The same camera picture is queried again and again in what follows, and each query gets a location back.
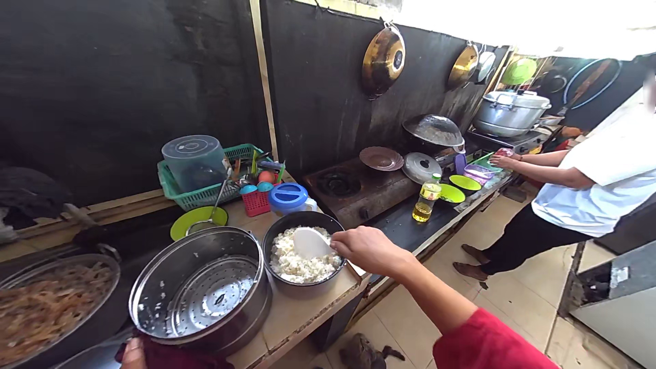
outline black pants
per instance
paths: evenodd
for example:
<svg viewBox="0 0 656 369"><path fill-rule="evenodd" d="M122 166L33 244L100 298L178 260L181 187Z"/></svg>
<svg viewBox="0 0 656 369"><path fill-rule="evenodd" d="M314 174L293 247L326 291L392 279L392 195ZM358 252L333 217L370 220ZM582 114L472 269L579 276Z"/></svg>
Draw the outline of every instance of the black pants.
<svg viewBox="0 0 656 369"><path fill-rule="evenodd" d="M482 265L481 270L488 275L511 271L541 252L590 238L587 234L545 221L535 215L531 204L528 204L510 220L503 235L483 250L490 262Z"/></svg>

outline white rice paddle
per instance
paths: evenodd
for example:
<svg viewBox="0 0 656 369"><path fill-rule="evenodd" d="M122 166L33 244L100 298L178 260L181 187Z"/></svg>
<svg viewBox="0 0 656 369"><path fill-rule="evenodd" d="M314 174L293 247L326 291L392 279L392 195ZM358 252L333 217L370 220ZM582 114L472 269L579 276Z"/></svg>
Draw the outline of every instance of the white rice paddle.
<svg viewBox="0 0 656 369"><path fill-rule="evenodd" d="M310 227L299 227L294 231L294 251L307 260L335 252L330 248L330 240Z"/></svg>

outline hand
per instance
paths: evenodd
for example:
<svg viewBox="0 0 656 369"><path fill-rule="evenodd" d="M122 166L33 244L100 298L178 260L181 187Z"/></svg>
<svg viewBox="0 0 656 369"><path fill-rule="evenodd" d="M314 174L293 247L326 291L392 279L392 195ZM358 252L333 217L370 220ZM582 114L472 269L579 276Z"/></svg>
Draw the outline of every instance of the hand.
<svg viewBox="0 0 656 369"><path fill-rule="evenodd" d="M489 159L490 164L503 169L514 169L515 164L519 161L508 156L492 155Z"/></svg>
<svg viewBox="0 0 656 369"><path fill-rule="evenodd" d="M148 369L144 344L140 338L131 338L125 346L121 369Z"/></svg>
<svg viewBox="0 0 656 369"><path fill-rule="evenodd" d="M330 246L365 271L395 280L418 263L410 251L393 244L378 228L361 225L334 233Z"/></svg>

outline rice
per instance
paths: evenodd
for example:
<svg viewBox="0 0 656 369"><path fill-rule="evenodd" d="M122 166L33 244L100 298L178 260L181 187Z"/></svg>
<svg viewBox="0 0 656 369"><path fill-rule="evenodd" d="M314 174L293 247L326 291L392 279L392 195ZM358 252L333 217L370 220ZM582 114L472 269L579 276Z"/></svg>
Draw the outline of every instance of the rice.
<svg viewBox="0 0 656 369"><path fill-rule="evenodd" d="M271 247L271 269L282 279L294 283L320 282L328 278L342 263L342 258L336 252L303 259L294 251L294 232L299 227L287 229L274 238ZM313 227L330 241L330 234L321 227Z"/></svg>

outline purple container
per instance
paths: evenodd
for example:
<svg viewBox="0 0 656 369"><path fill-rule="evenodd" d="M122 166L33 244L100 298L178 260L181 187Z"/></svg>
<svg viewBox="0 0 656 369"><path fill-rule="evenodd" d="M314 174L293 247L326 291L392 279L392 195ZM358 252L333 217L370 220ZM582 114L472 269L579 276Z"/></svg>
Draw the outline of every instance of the purple container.
<svg viewBox="0 0 656 369"><path fill-rule="evenodd" d="M488 168L476 164L468 164L464 168L464 176L475 180L480 183L481 186L494 178L494 174L495 172L490 171Z"/></svg>

